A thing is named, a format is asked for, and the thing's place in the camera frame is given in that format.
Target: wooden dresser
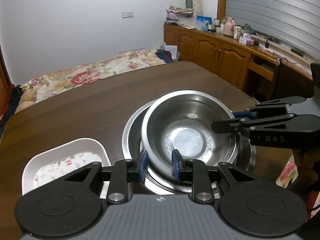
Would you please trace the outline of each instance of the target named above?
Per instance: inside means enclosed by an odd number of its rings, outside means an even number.
[[[266,100],[288,96],[311,97],[312,77],[303,68],[282,61],[263,48],[245,46],[223,34],[164,25],[164,42],[177,45],[179,60],[191,61],[213,72],[249,96],[262,93]]]

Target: metal bowl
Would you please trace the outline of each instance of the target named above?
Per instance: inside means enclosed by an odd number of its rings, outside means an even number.
[[[137,111],[127,121],[122,134],[122,151],[125,159],[136,159],[142,150],[141,142],[141,125],[143,118],[155,102],[151,101]],[[252,172],[255,165],[256,150],[255,146],[251,146],[248,138],[241,136],[240,148],[235,163],[238,167]],[[146,180],[143,183],[146,188],[158,195],[191,193],[191,184],[178,183],[158,174],[150,166],[147,168]],[[218,195],[215,189],[215,183],[212,183],[212,189],[215,195]]]
[[[234,118],[219,100],[199,91],[183,90],[159,98],[146,112],[141,127],[143,147],[151,166],[174,179],[171,152],[178,149],[185,158],[206,165],[233,163],[240,146],[239,134],[215,134],[213,121]]]

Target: cabinet door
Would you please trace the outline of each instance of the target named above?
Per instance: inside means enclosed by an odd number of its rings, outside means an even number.
[[[215,63],[218,55],[219,41],[199,35],[196,40],[196,60],[199,66],[215,73]]]
[[[178,51],[180,52],[179,60],[193,62],[194,60],[194,43],[196,42],[195,34],[191,30],[182,30],[179,35]]]
[[[221,42],[216,74],[241,90],[250,56],[250,52]]]
[[[164,30],[164,42],[167,45],[178,45],[177,31],[165,29]]]

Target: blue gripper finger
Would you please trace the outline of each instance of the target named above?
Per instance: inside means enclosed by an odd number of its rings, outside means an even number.
[[[149,163],[149,155],[146,150],[144,150],[143,156],[140,161],[140,166],[139,166],[139,181],[144,182],[145,176],[146,176],[146,169]]]
[[[235,118],[245,118],[248,117],[250,120],[257,119],[257,115],[251,113],[250,111],[233,112]]]
[[[173,169],[173,174],[174,174],[174,179],[176,181],[180,180],[180,169],[179,169],[179,159],[180,161],[183,161],[181,154],[178,150],[173,150],[171,152],[171,164],[172,164],[172,169]]]

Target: white dish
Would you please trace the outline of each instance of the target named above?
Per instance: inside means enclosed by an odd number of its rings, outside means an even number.
[[[97,140],[80,138],[34,156],[22,174],[22,195],[70,173],[88,163],[110,166],[105,148]],[[104,182],[100,198],[106,198],[109,182]]]

